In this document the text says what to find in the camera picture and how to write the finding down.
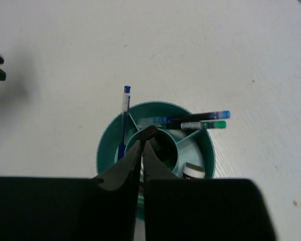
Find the white surface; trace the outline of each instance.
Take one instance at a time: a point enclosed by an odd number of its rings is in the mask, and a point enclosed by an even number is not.
[[[128,84],[132,105],[229,109],[216,177],[253,179],[280,240],[301,240],[298,1],[2,0],[0,53],[0,175],[94,176]]]

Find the pen holder compartment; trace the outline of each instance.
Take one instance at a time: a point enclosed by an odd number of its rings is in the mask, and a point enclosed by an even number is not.
[[[142,130],[135,133],[127,142],[125,154],[134,145],[139,138],[139,133]],[[179,169],[178,159],[179,152],[178,146],[174,138],[167,132],[159,129],[159,133],[152,139],[149,140],[156,156],[162,161],[165,166],[170,169],[171,172],[177,174]],[[143,179],[143,161],[141,162],[140,170],[140,182],[144,182]]]
[[[168,102],[145,102],[134,105],[129,110],[126,127],[126,150],[138,139],[137,132],[141,131],[137,123],[139,118],[155,116],[186,115],[190,112],[178,105]],[[96,155],[97,173],[103,173],[117,162],[118,144],[121,138],[121,115],[115,117],[104,131]],[[172,172],[178,177],[182,176],[186,162],[201,166],[205,169],[205,178],[213,178],[215,171],[215,154],[211,138],[206,130],[182,131],[164,130],[177,148],[177,162]],[[137,202],[137,217],[143,219],[144,198],[140,193]]]

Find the pen holder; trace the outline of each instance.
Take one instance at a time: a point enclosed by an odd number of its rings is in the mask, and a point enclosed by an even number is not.
[[[129,118],[126,126],[126,151],[138,139],[138,132],[141,131],[137,127],[138,119],[154,116],[175,116],[186,115],[190,112],[178,105],[168,102],[145,102],[132,106],[129,109]],[[97,173],[103,173],[117,162],[118,144],[121,139],[121,115],[119,114],[108,125],[104,131],[96,155]],[[163,138],[177,148],[176,164],[172,168],[172,172],[181,177],[183,168],[186,163],[201,166],[205,170],[205,178],[213,178],[215,171],[215,154],[211,138],[206,130],[199,131],[182,131],[182,130],[163,130]],[[144,198],[138,194],[137,217],[143,219]]]

